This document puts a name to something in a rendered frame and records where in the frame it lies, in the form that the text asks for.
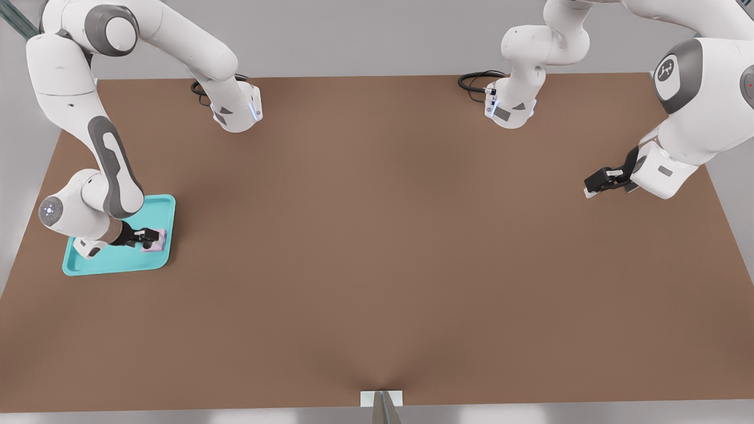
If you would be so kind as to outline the pale blue-green tray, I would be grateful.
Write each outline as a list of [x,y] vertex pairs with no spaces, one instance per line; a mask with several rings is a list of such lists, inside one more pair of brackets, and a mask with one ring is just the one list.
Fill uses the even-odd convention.
[[85,259],[75,251],[74,239],[69,238],[62,270],[67,276],[93,276],[161,268],[167,263],[170,255],[175,209],[176,201],[173,196],[150,195],[145,197],[141,210],[125,220],[134,229],[164,229],[166,237],[161,251],[142,251],[140,244],[135,248],[108,245],[94,258]]

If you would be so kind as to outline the silver frame post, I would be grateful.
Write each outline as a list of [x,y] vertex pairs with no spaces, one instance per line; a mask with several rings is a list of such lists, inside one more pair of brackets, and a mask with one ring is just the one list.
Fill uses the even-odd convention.
[[0,0],[0,17],[26,41],[39,33],[38,27],[11,0]]
[[372,409],[371,424],[402,424],[396,407],[403,405],[403,391],[360,392],[360,406]]

